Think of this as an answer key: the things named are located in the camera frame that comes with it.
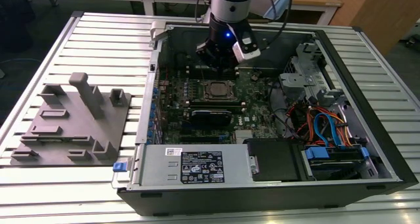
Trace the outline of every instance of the blue latch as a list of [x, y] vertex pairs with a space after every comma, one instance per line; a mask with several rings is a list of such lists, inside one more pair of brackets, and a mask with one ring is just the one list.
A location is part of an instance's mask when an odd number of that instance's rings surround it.
[[329, 155], [325, 147], [310, 147], [305, 151], [308, 159], [328, 159]]
[[361, 147], [360, 149], [362, 157], [366, 159], [369, 157], [369, 151], [366, 148]]
[[114, 162], [112, 170], [113, 172], [126, 172], [126, 162]]

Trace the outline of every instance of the metal slat table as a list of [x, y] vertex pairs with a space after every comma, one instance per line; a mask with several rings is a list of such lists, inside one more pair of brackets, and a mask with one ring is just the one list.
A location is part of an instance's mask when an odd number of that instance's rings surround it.
[[[124, 128], [120, 157], [133, 155], [134, 133], [142, 103], [154, 20], [193, 22], [192, 18], [84, 13], [72, 17], [21, 98], [0, 129], [0, 223], [420, 223], [420, 185], [392, 195], [369, 197], [344, 208], [246, 212], [197, 216], [141, 217], [120, 200], [116, 188], [128, 173], [110, 167], [10, 168], [10, 153], [30, 125], [42, 99], [42, 84], [68, 85], [72, 72], [89, 74], [101, 92], [122, 88], [133, 95]], [[397, 148], [420, 179], [420, 103], [361, 32], [348, 27], [289, 24], [321, 28], [344, 60]], [[337, 85], [334, 74], [328, 73]]]

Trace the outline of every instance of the black cable cord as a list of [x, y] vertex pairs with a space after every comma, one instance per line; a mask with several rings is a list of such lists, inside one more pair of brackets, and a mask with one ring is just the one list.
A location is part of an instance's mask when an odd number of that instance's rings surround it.
[[274, 18], [269, 21], [270, 22], [274, 22], [276, 21], [276, 18], [277, 18], [277, 10], [276, 10], [276, 5], [274, 5], [274, 1], [273, 0], [269, 0], [270, 1], [270, 6], [274, 10]]
[[282, 22], [281, 28], [280, 28], [278, 32], [276, 33], [276, 35], [273, 36], [273, 38], [270, 39], [270, 41], [266, 42], [266, 47], [276, 41], [276, 39], [278, 38], [278, 36], [282, 33], [282, 30], [286, 27], [288, 20], [289, 20], [289, 13], [290, 13], [290, 9], [292, 9], [292, 2], [293, 2], [293, 0], [289, 0], [288, 12], [286, 12], [286, 16], [284, 18], [284, 22]]
[[272, 86], [270, 86], [270, 90], [269, 90], [269, 93], [268, 93], [268, 109], [269, 109], [269, 112], [274, 115], [277, 121], [281, 122], [281, 124], [284, 124], [284, 126], [286, 127], [286, 129], [290, 131], [293, 137], [294, 137], [296, 139], [300, 139], [300, 140], [301, 140], [300, 136], [294, 133], [293, 129], [289, 127], [289, 125], [286, 124], [286, 122], [282, 121], [281, 118], [280, 118], [280, 117], [276, 115], [276, 113], [274, 113], [274, 112], [278, 111], [281, 108], [278, 108], [278, 109], [276, 109], [276, 111], [273, 111], [273, 109], [272, 109], [272, 107], [270, 107], [270, 94], [273, 93], [273, 88], [274, 88], [274, 82], [273, 82], [273, 84], [272, 84]]

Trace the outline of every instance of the sticker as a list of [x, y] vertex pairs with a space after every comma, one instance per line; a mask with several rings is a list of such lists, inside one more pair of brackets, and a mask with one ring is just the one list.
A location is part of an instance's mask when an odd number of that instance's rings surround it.
[[166, 156], [181, 156], [182, 148], [166, 148], [165, 155]]
[[181, 182], [224, 183], [221, 151], [181, 152]]

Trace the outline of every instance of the wire bundle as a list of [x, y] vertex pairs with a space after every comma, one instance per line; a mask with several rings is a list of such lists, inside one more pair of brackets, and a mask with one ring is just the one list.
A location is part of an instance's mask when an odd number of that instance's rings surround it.
[[[310, 111], [318, 111], [318, 114], [313, 117], [310, 114]], [[325, 108], [320, 106], [310, 106], [306, 112], [306, 122], [304, 125], [308, 125], [308, 131], [309, 131], [308, 144], [326, 145], [328, 143], [326, 139], [324, 138], [324, 136], [320, 134], [317, 130], [320, 117], [325, 117], [329, 121], [329, 125], [332, 128], [332, 136], [333, 136], [333, 141], [334, 141], [336, 146], [338, 145], [342, 145], [345, 147], [352, 146], [352, 143], [349, 142], [348, 126], [345, 125], [345, 121], [337, 116], [336, 113], [329, 112]], [[337, 128], [336, 127], [337, 123], [341, 123], [344, 128]], [[314, 139], [314, 134], [320, 137], [321, 140], [316, 140], [314, 142], [312, 142]]]

